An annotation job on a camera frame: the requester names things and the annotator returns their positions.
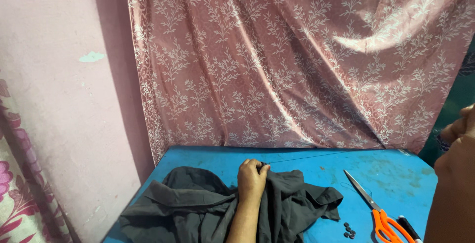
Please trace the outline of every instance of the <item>pink curtain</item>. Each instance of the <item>pink curtain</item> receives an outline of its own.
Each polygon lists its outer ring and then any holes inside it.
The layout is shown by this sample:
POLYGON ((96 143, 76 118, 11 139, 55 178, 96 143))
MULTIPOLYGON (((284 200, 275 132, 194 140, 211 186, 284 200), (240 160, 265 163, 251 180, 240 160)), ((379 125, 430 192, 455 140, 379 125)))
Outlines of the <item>pink curtain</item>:
POLYGON ((154 160, 171 145, 408 148, 474 0, 129 0, 154 160))
POLYGON ((71 243, 5 80, 0 79, 0 243, 71 243))

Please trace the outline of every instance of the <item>person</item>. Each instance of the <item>person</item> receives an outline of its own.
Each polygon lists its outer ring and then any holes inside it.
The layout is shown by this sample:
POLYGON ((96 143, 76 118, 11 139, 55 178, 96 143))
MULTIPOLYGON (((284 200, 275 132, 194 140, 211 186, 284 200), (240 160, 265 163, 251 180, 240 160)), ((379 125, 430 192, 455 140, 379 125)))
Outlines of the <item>person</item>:
MULTIPOLYGON (((434 166, 438 177, 427 220, 424 243, 475 242, 475 109, 460 111, 461 118, 441 131, 451 143, 434 166)), ((237 174, 239 203, 226 243, 255 243, 259 205, 270 165, 245 160, 237 174)))

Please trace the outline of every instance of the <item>blue table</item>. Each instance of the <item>blue table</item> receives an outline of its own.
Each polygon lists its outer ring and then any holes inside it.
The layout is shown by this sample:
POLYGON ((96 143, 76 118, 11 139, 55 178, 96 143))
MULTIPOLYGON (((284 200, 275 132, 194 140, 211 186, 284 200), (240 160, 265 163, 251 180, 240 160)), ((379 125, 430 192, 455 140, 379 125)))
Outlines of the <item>blue table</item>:
MULTIPOLYGON (((144 192, 151 180, 161 182, 171 169, 179 166, 210 170, 227 186, 237 186, 238 167, 246 158, 267 162, 274 172, 301 170, 306 183, 332 186, 343 194, 343 202, 338 207, 340 222, 318 219, 304 233, 307 243, 381 242, 372 233, 374 224, 370 208, 355 191, 343 169, 352 174, 389 217, 396 219, 404 215, 416 232, 424 235, 437 177, 419 157, 399 150, 173 146, 131 203, 144 192), (343 237, 344 222, 356 231, 354 240, 343 237)), ((116 223, 104 242, 130 241, 116 223)))

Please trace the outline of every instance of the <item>pink wall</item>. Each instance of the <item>pink wall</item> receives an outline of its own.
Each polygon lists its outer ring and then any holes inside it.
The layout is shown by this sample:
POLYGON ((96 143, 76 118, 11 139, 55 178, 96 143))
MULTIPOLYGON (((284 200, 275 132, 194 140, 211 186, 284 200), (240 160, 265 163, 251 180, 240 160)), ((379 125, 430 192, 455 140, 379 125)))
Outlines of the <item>pink wall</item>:
POLYGON ((98 242, 153 170, 126 0, 1 1, 3 78, 68 220, 98 242), (91 51, 105 57, 79 61, 91 51))

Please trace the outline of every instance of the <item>scissors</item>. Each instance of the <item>scissors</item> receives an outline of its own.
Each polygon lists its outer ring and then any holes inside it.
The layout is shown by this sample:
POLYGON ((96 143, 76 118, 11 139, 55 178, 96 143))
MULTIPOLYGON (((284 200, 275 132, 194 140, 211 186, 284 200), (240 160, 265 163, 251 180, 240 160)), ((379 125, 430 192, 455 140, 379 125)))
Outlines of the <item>scissors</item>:
POLYGON ((373 211, 373 217, 374 217, 374 223, 376 224, 376 227, 374 231, 380 238, 385 243, 404 243, 402 239, 396 234, 396 232, 389 226, 389 223, 392 224, 401 234, 404 235, 404 237, 407 239, 409 243, 415 243, 415 241, 411 238, 409 233, 402 228, 399 223, 395 222, 393 219, 389 218, 388 215, 384 212, 383 209, 381 209, 368 195, 368 193, 365 192, 365 190, 359 185, 359 183, 349 174, 346 170, 343 170, 348 177, 348 179, 351 181, 353 186, 358 190, 358 192, 363 196, 363 198, 366 200, 366 203, 372 208, 373 211))

